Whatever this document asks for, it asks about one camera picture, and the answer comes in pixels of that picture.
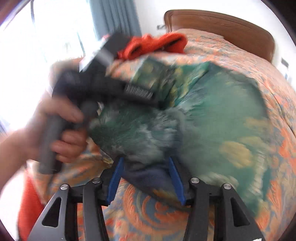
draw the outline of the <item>black metal mount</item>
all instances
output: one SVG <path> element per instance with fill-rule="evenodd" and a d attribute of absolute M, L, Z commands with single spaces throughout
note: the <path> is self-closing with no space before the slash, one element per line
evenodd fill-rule
<path fill-rule="evenodd" d="M 39 216 L 28 241 L 78 241 L 77 203 L 83 203 L 86 241 L 109 241 L 102 206 L 108 206 L 115 197 L 123 162 L 123 157 L 116 158 L 111 168 L 85 185 L 72 188 L 62 184 Z M 169 168 L 179 200 L 191 205 L 183 241 L 207 240 L 211 203 L 215 205 L 214 241 L 265 241 L 229 183 L 217 187 L 197 177 L 186 178 L 189 172 L 176 158 L 169 158 Z"/>

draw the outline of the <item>fingers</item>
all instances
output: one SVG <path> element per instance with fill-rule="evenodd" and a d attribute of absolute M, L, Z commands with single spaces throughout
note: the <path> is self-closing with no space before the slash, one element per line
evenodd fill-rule
<path fill-rule="evenodd" d="M 66 130 L 62 134 L 61 140 L 69 144 L 84 146 L 86 142 L 86 138 L 87 138 L 86 129 L 82 129 L 79 131 Z"/>
<path fill-rule="evenodd" d="M 52 144 L 52 150 L 58 154 L 57 160 L 70 163 L 79 157 L 86 145 L 86 142 L 84 145 L 74 145 L 58 140 Z"/>
<path fill-rule="evenodd" d="M 58 153 L 57 160 L 70 163 L 75 160 L 87 146 L 87 132 L 85 129 L 63 132 L 61 140 L 52 144 L 52 151 Z"/>
<path fill-rule="evenodd" d="M 69 122 L 83 121 L 83 113 L 67 97 L 44 96 L 36 110 L 41 114 L 60 115 Z"/>

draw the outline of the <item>wooden headboard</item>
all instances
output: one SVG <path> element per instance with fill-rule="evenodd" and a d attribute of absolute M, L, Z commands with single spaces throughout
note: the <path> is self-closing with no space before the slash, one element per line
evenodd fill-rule
<path fill-rule="evenodd" d="M 230 15 L 203 10 L 169 10 L 164 15 L 168 32 L 193 28 L 224 37 L 235 46 L 271 62 L 274 38 L 263 28 Z"/>

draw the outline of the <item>white wall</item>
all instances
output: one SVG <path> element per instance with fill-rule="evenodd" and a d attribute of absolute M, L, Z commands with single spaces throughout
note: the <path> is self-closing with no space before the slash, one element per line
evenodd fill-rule
<path fill-rule="evenodd" d="M 165 33 L 156 26 L 163 24 L 163 16 L 170 9 L 200 9 L 220 12 L 254 23 L 272 34 L 276 42 L 273 64 L 278 66 L 281 57 L 289 63 L 296 82 L 296 47 L 288 32 L 275 14 L 261 0 L 134 0 L 142 33 Z"/>

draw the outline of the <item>window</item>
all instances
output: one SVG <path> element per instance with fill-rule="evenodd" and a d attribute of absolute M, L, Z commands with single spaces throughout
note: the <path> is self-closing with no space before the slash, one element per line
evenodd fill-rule
<path fill-rule="evenodd" d="M 48 85 L 49 66 L 96 45 L 86 0 L 34 0 L 33 12 L 27 4 L 0 33 L 0 119 L 10 129 L 24 126 Z"/>

